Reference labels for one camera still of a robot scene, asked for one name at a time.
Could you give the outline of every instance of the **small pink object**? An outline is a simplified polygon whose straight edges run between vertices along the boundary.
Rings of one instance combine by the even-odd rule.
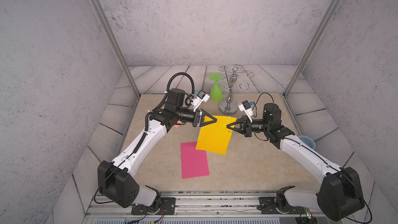
[[[210,175],[206,151],[197,150],[196,142],[181,143],[182,179]]]

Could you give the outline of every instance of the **concrete wall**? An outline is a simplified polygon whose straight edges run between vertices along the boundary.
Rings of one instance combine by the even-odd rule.
[[[129,66],[297,64],[331,0],[100,0]]]
[[[0,222],[44,223],[121,75],[88,0],[0,0]]]
[[[343,0],[304,76],[398,210],[397,0]]]

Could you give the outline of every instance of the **metal rail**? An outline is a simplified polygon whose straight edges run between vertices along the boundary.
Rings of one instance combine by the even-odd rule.
[[[120,63],[120,66],[125,73],[127,80],[134,90],[134,93],[137,95],[137,97],[140,97],[140,92],[137,89],[137,85],[134,82],[134,79],[132,78],[131,72],[129,70],[129,67],[127,66],[126,60],[123,57],[122,51],[120,50],[119,45],[116,42],[116,38],[113,35],[112,29],[106,20],[105,14],[103,13],[103,10],[101,8],[100,2],[98,0],[89,0],[97,17],[98,20],[101,22],[103,31],[105,32],[106,37],[108,38],[109,43],[112,46],[113,51],[115,52],[116,58],[118,62]]]
[[[321,23],[319,24],[318,28],[316,29],[315,34],[312,37],[310,44],[308,45],[306,51],[304,52],[304,55],[301,57],[301,60],[296,67],[296,70],[293,74],[292,79],[289,82],[289,85],[286,88],[286,91],[283,93],[285,98],[292,91],[297,79],[299,78],[299,76],[302,73],[302,71],[304,70],[306,64],[310,60],[311,55],[316,48],[316,45],[321,40],[331,18],[333,17],[333,15],[336,12],[337,8],[339,7],[340,3],[341,3],[341,0],[331,0],[329,7],[326,9],[325,14],[322,17]]]

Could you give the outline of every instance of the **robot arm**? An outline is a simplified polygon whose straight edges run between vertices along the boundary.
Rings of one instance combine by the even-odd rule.
[[[197,96],[192,100],[193,109],[182,107],[184,90],[171,89],[167,94],[164,108],[160,106],[153,112],[148,112],[146,128],[133,142],[110,163],[103,161],[98,166],[99,192],[124,208],[136,203],[147,206],[149,213],[159,209],[160,193],[151,187],[138,185],[133,177],[150,150],[177,121],[190,122],[193,127],[202,127],[217,121],[209,113],[198,109],[202,102],[209,99],[205,92],[195,92]],[[204,122],[205,116],[212,121]]]
[[[288,213],[291,207],[306,207],[321,210],[331,220],[339,221],[365,206],[359,176],[354,169],[341,168],[327,160],[284,127],[278,105],[265,104],[262,119],[251,119],[253,111],[249,107],[250,103],[242,102],[239,108],[244,109],[242,111],[247,116],[228,124],[227,128],[245,137],[251,137],[252,132],[263,132],[276,148],[296,159],[321,185],[319,192],[304,191],[295,186],[278,190],[275,199],[278,211]]]

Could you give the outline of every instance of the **metal jewelry stand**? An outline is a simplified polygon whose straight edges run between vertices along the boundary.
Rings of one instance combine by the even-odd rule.
[[[219,82],[219,81],[227,78],[227,81],[224,83],[224,87],[225,87],[225,84],[227,84],[227,87],[225,87],[225,88],[229,89],[229,94],[226,98],[223,98],[222,101],[220,101],[220,103],[218,104],[218,109],[220,110],[220,112],[222,112],[226,115],[232,115],[238,111],[238,102],[236,102],[236,100],[234,100],[234,93],[232,92],[232,88],[234,87],[235,82],[238,79],[238,77],[241,78],[246,83],[246,84],[241,83],[239,85],[240,89],[247,90],[250,88],[249,83],[247,81],[245,81],[245,79],[243,79],[240,75],[238,75],[238,73],[246,73],[246,76],[249,78],[254,77],[254,73],[252,73],[250,71],[237,72],[239,69],[242,69],[242,68],[243,68],[242,65],[234,65],[234,67],[232,68],[232,72],[227,71],[228,68],[225,66],[222,66],[219,68],[220,71],[231,73],[229,76],[225,76],[224,78],[218,80],[218,82]]]

